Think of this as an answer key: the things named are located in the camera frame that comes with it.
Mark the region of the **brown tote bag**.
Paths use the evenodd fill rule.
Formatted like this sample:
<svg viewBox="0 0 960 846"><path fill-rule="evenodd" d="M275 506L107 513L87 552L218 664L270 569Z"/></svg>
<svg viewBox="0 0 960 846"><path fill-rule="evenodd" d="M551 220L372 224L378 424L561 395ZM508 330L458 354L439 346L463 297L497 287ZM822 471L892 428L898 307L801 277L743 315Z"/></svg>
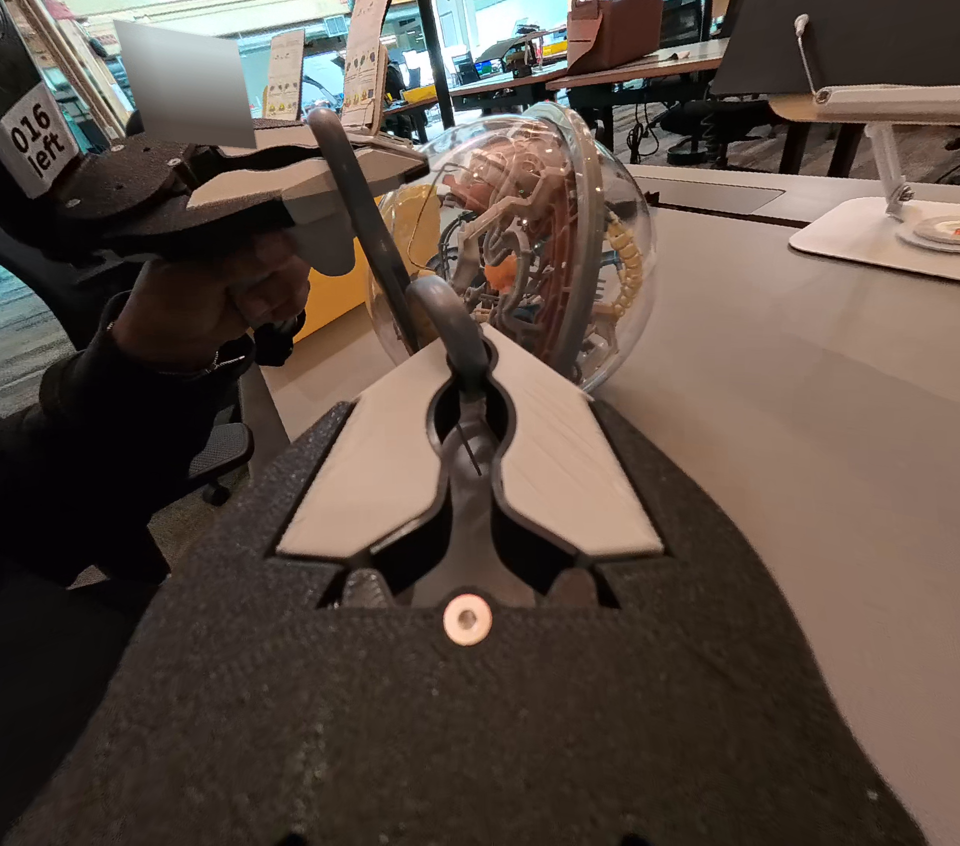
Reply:
<svg viewBox="0 0 960 846"><path fill-rule="evenodd" d="M567 72L607 71L654 53L665 0L571 0L567 17Z"/></svg>

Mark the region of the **tall cardboard instruction board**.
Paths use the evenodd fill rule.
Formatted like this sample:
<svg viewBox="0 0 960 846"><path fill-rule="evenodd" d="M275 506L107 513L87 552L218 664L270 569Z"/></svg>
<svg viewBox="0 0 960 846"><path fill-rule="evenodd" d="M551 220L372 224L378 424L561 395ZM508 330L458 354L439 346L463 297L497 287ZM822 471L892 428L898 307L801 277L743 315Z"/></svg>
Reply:
<svg viewBox="0 0 960 846"><path fill-rule="evenodd" d="M340 118L350 131L377 134L384 108L387 48L382 27L392 0L354 0L344 55Z"/></svg>

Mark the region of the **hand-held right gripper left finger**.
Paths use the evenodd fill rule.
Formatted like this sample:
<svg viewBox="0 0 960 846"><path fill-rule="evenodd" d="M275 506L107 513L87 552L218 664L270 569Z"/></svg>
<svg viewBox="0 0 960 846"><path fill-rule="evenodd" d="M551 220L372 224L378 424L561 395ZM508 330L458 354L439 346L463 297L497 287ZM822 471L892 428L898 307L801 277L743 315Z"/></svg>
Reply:
<svg viewBox="0 0 960 846"><path fill-rule="evenodd" d="M279 554L353 559L434 507L442 446L431 408L451 378L438 339L358 397L279 539Z"/></svg>

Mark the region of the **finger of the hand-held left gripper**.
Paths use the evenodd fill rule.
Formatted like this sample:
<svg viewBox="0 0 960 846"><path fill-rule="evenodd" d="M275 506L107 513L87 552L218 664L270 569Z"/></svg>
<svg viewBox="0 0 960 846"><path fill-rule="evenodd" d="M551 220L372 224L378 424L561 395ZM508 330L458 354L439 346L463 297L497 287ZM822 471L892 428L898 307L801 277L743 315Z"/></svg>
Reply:
<svg viewBox="0 0 960 846"><path fill-rule="evenodd" d="M412 177L415 174L415 145L412 141L364 128L344 130L365 176L377 174L380 167L386 177ZM256 147L216 147L219 172L247 170L267 172L322 159L323 153L306 123L292 127L270 127L254 131Z"/></svg>
<svg viewBox="0 0 960 846"><path fill-rule="evenodd" d="M375 195L400 187L414 173L423 175L428 159L414 148L353 147L367 185ZM273 170L241 169L222 173L191 193L186 205L190 216L208 215L214 209L240 204L240 209L264 199L300 200L337 192L330 166L320 157Z"/></svg>

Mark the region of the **person's left forearm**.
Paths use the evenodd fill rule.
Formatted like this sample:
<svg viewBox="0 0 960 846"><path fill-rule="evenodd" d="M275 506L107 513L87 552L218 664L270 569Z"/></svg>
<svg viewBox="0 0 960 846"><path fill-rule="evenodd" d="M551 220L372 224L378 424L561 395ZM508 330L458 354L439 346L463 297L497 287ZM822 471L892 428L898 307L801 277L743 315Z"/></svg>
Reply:
<svg viewBox="0 0 960 846"><path fill-rule="evenodd" d="M229 341L197 371L142 364L114 339L128 297L109 302L85 350L44 373L37 403L2 420L3 573L64 588L91 566L152 585L169 574L149 522L181 494L255 345Z"/></svg>

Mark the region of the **grey handled scissors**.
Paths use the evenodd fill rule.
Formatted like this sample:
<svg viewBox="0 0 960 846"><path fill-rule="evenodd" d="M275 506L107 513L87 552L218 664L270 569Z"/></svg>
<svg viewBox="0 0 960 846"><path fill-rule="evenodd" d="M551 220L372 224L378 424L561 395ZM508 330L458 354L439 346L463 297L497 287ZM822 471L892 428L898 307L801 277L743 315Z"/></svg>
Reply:
<svg viewBox="0 0 960 846"><path fill-rule="evenodd" d="M353 260L352 239L357 238L406 345L419 348L414 318L414 309L419 308L442 340L462 406L485 401L490 353L479 326L441 277L412 280L406 272L337 116L328 110L314 111L307 125L329 167L340 204L329 215L297 228L298 254L323 275L342 276Z"/></svg>

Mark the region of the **clear maze puzzle ball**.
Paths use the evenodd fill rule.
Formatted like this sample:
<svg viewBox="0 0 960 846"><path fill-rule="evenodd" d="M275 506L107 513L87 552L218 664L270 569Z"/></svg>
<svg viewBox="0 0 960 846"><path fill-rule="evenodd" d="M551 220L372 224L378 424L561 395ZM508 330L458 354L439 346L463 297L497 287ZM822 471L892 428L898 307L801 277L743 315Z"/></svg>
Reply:
<svg viewBox="0 0 960 846"><path fill-rule="evenodd" d="M478 324L597 393L655 301L635 179L556 103L455 127L423 152L424 178L375 199L411 279L443 279Z"/></svg>

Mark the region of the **small cardboard instruction board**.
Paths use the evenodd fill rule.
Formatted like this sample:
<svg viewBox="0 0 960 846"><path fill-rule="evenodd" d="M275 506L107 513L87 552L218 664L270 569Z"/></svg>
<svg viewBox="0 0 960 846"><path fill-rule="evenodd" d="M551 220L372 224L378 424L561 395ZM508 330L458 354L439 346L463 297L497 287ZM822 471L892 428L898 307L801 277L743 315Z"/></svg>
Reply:
<svg viewBox="0 0 960 846"><path fill-rule="evenodd" d="M262 118L286 122L301 119L305 40L304 29L271 39Z"/></svg>

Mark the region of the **wooden office desk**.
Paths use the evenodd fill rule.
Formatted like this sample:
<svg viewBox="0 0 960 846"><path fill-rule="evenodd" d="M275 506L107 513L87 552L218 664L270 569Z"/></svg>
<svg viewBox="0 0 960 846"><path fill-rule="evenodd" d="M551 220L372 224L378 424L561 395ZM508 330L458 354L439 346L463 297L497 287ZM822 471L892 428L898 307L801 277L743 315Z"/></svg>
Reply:
<svg viewBox="0 0 960 846"><path fill-rule="evenodd" d="M601 137L613 152L615 108L653 103L684 103L705 95L711 75L724 58L728 38L710 39L673 49L662 49L641 60L600 72L566 74L547 85L563 92L570 108L594 118Z"/></svg>

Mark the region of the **yellow plastic bin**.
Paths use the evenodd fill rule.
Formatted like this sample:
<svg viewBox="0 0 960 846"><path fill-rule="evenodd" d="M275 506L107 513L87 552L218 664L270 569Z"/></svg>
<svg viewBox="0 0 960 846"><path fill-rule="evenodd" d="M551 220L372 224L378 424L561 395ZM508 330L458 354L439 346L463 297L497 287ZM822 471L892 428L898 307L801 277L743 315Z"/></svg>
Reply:
<svg viewBox="0 0 960 846"><path fill-rule="evenodd" d="M436 276L431 263L439 259L442 209L439 192L430 184L417 184L376 197L375 203L411 279ZM357 238L353 240L353 251L354 266L343 276L310 272L305 324L299 337L311 335L348 312L365 307L378 336L383 336L384 329L388 330L384 348L395 361L401 361L407 351L394 328L392 313L381 301L382 292Z"/></svg>

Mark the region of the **person's left hand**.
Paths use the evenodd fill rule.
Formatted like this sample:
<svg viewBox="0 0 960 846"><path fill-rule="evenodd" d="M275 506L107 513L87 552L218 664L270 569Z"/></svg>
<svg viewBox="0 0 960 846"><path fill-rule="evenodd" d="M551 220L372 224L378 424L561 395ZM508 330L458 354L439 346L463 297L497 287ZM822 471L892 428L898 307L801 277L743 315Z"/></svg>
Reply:
<svg viewBox="0 0 960 846"><path fill-rule="evenodd" d="M198 372L223 345L304 311L309 272L284 232L254 236L212 259L152 259L110 333L120 351L148 367Z"/></svg>

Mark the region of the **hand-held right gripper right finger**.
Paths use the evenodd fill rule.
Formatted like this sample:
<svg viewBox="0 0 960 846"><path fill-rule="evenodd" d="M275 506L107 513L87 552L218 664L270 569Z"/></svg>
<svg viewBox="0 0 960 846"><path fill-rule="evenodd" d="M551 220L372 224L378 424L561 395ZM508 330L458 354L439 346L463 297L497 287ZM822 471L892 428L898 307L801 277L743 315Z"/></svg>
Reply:
<svg viewBox="0 0 960 846"><path fill-rule="evenodd" d="M505 335L484 325L490 380L507 411L498 493L522 524L586 559L665 551L594 416L593 401Z"/></svg>

